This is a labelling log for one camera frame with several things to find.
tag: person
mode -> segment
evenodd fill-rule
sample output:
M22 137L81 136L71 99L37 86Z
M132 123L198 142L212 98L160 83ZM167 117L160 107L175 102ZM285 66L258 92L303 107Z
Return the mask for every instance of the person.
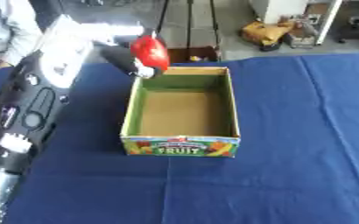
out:
M42 35L28 0L0 0L0 68L14 67Z

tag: white cabinet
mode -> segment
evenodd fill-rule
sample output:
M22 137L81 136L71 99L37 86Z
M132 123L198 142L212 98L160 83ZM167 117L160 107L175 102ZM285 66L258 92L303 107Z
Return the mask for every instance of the white cabinet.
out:
M258 16L266 24L276 24L282 16L305 13L308 0L250 0Z

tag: blue tablecloth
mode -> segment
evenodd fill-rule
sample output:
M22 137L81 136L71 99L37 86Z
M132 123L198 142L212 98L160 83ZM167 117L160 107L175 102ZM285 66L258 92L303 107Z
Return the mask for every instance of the blue tablecloth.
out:
M359 224L359 54L208 65L231 69L236 158L125 156L131 79L88 65L6 223Z

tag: open box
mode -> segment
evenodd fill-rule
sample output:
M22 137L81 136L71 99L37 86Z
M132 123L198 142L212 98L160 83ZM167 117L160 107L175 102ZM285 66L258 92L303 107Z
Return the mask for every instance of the open box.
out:
M226 67L170 67L137 78L121 131L130 155L233 157L240 143Z

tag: box label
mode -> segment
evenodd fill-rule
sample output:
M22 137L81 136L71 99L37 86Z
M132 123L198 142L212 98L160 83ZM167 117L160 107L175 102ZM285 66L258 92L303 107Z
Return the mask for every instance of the box label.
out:
M233 157L239 141L205 138L188 142L184 139L123 138L123 144L131 155L167 155L199 157Z

